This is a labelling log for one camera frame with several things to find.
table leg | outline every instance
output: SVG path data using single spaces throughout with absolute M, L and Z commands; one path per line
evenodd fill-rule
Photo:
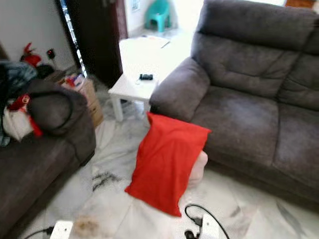
M 113 104 L 113 110 L 115 114 L 115 118 L 117 121 L 121 122 L 123 121 L 123 111 L 121 106 L 121 99 L 115 96 L 111 96 L 112 104 Z
M 149 122 L 149 119 L 148 119 L 148 116 L 147 116 L 146 112 L 150 111 L 151 106 L 150 106 L 148 101 L 144 101 L 143 103 L 144 103 L 144 118 L 143 118 L 144 125 L 146 127 L 150 127 L 150 122 Z

white side table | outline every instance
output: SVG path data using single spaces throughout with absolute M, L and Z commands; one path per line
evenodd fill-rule
M 108 91 L 112 100 L 116 120 L 123 120 L 121 99 L 142 101 L 144 103 L 144 112 L 149 111 L 149 100 L 158 83 L 159 81 L 156 78 L 150 81 L 141 81 L 139 80 L 139 75 L 134 77 L 125 74 L 121 75 L 115 85 Z

sofa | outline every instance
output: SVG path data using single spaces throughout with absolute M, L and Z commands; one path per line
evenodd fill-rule
M 23 230 L 35 205 L 44 196 L 47 200 L 48 193 L 58 191 L 57 180 L 65 182 L 63 175 L 70 176 L 94 155 L 95 132 L 85 97 L 38 79 L 23 93 L 48 91 L 67 97 L 49 95 L 31 100 L 28 111 L 44 135 L 30 134 L 21 142 L 12 139 L 0 148 L 0 238 L 17 238 L 12 231 Z
M 191 56 L 153 113 L 209 128 L 210 160 L 319 202 L 319 16 L 205 0 Z

red pillow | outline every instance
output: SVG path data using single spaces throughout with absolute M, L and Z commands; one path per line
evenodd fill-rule
M 211 130 L 148 113 L 151 128 L 139 146 L 131 196 L 181 217 L 178 201 Z

plastic chair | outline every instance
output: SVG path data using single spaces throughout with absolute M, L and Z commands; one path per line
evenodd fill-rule
M 167 0 L 156 0 L 149 7 L 146 12 L 146 28 L 150 28 L 151 20 L 158 24 L 158 31 L 164 32 L 165 21 L 167 19 L 167 26 L 170 27 L 169 3 Z

